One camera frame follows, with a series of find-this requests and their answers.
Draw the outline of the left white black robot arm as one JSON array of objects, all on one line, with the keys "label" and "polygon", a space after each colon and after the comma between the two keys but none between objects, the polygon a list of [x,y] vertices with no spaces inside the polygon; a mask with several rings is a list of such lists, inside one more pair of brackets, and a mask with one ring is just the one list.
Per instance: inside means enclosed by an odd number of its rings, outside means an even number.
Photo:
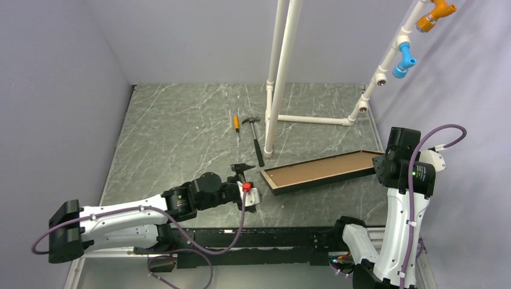
[{"label": "left white black robot arm", "polygon": [[167,252],[175,247],[171,223],[194,219],[199,211],[234,203],[254,213],[261,194],[245,178],[252,169],[232,164],[226,181],[213,172],[146,199],[103,207],[81,206],[69,200],[49,219],[48,261],[73,261],[86,252],[117,247],[139,247]]}]

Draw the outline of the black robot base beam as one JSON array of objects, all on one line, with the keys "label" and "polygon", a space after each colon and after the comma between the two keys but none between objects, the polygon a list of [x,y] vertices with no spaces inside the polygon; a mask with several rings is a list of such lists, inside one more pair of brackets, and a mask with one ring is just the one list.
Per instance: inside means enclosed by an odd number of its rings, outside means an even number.
[{"label": "black robot base beam", "polygon": [[[194,245],[176,228],[161,230],[164,242],[150,249],[135,247],[134,254],[162,255],[170,250],[184,249],[176,256],[178,269],[192,269],[206,265],[200,256],[188,252]],[[327,266],[332,258],[344,255],[348,246],[337,229],[329,226],[309,227],[253,227],[242,229],[235,246],[222,255],[210,255],[214,266],[309,264]]]}]

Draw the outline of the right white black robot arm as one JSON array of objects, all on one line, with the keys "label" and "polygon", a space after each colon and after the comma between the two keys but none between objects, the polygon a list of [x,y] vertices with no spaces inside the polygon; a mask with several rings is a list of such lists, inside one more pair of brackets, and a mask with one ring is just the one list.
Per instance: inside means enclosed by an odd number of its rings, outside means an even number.
[{"label": "right white black robot arm", "polygon": [[433,195],[436,168],[420,161],[420,131],[393,127],[383,155],[372,163],[387,188],[387,219],[383,242],[376,250],[364,221],[342,216],[332,242],[348,249],[354,264],[353,288],[415,288],[415,262],[422,218]]}]

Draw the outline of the black wooden picture frame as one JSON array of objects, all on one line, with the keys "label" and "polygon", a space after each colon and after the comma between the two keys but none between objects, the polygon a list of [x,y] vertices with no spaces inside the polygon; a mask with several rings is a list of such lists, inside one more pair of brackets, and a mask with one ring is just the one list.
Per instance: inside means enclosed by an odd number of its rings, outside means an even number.
[{"label": "black wooden picture frame", "polygon": [[260,171],[274,196],[370,176],[375,173],[372,159],[383,152],[358,150]]}]

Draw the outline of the orange handled screwdriver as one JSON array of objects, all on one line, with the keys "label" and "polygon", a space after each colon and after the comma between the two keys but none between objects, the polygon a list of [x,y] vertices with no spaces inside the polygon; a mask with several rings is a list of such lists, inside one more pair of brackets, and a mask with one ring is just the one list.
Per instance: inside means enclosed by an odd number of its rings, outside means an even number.
[{"label": "orange handled screwdriver", "polygon": [[236,132],[237,141],[240,141],[240,124],[239,124],[239,118],[237,115],[234,115],[233,117],[233,125]]}]

